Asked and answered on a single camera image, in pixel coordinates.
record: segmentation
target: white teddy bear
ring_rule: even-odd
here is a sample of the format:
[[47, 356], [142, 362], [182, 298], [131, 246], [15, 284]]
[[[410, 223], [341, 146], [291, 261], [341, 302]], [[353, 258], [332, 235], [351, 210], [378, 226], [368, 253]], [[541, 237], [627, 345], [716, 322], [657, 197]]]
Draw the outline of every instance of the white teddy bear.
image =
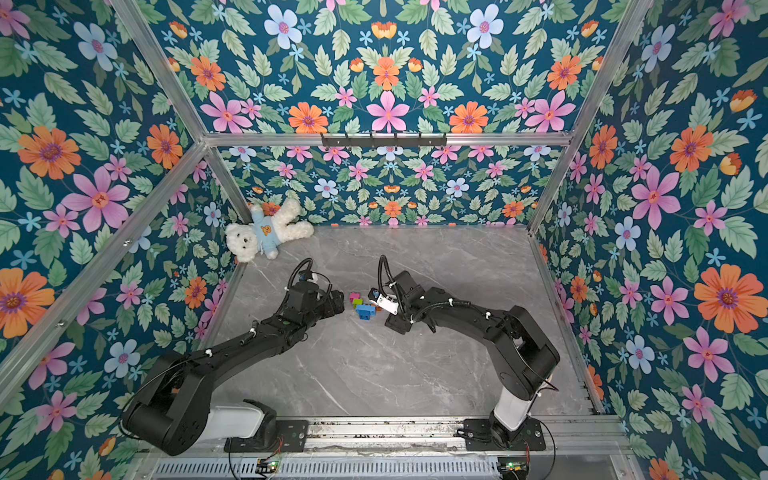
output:
[[264, 215], [261, 205], [253, 205], [250, 214], [253, 223], [227, 225], [227, 247], [238, 262], [250, 262], [261, 252], [272, 260], [277, 257], [277, 246], [291, 240], [311, 237], [315, 229], [310, 222], [290, 223], [301, 212], [298, 200], [289, 198], [272, 217]]

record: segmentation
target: metal grate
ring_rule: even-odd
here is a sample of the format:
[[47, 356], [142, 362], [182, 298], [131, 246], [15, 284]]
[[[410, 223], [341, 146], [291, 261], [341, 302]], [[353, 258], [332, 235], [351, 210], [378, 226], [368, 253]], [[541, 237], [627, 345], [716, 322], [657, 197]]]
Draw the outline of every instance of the metal grate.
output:
[[[255, 474], [258, 458], [233, 458], [239, 478]], [[496, 457], [284, 458], [271, 478], [498, 478]], [[164, 458], [153, 480], [232, 478], [226, 458]]]

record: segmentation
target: aluminum frame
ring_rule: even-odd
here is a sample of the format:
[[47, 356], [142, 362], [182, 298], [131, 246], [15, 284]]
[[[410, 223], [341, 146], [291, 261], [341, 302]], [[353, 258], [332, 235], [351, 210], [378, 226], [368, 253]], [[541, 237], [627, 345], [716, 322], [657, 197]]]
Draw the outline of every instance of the aluminum frame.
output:
[[536, 214], [528, 222], [528, 231], [531, 235], [535, 235], [546, 212], [549, 210], [552, 202], [554, 202], [560, 184], [568, 172], [568, 165], [571, 164], [579, 148], [581, 148], [581, 144], [584, 143], [584, 137], [587, 136], [587, 131], [589, 131], [589, 127], [598, 113], [598, 108], [608, 93], [608, 88], [611, 87], [621, 62], [627, 56], [629, 47], [643, 24], [645, 14], [653, 3], [654, 0], [630, 0], [629, 5], [624, 10], [619, 25], [616, 27], [614, 37], [611, 39], [611, 43], [605, 52], [603, 65], [595, 76], [587, 98], [584, 99], [584, 103], [581, 105], [581, 109], [574, 122], [572, 142], [565, 148], [560, 158], [558, 158], [558, 162], [549, 176], [549, 182], [541, 193], [541, 197], [539, 197]]

